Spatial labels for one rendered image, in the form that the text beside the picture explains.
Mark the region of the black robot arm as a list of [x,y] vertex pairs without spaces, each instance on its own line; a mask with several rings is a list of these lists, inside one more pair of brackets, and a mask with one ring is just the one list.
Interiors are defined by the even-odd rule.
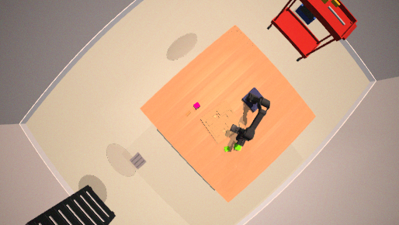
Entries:
[[[252,121],[251,125],[247,127],[246,130],[242,130],[241,134],[238,133],[236,136],[236,144],[242,147],[244,146],[245,141],[250,141],[255,137],[255,130],[257,129],[257,126],[261,123],[262,119],[267,113],[267,110],[270,109],[271,106],[268,99],[263,97],[258,98],[258,96],[252,93],[249,93],[246,99],[254,104],[258,103],[258,114]],[[266,107],[266,110],[262,109],[262,106]]]

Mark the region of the green block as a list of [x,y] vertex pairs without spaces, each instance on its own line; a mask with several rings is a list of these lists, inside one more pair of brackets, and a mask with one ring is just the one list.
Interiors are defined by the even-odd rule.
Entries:
[[241,150],[241,146],[238,144],[234,144],[234,149],[240,151]]

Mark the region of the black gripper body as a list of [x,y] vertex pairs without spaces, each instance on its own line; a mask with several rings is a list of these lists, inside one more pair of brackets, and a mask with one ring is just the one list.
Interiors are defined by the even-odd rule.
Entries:
[[233,132],[233,133],[235,132],[235,133],[241,134],[241,131],[244,130],[243,128],[240,128],[240,129],[238,129],[238,128],[236,129],[236,128],[237,128],[237,126],[232,124],[232,127],[231,127],[230,131]]

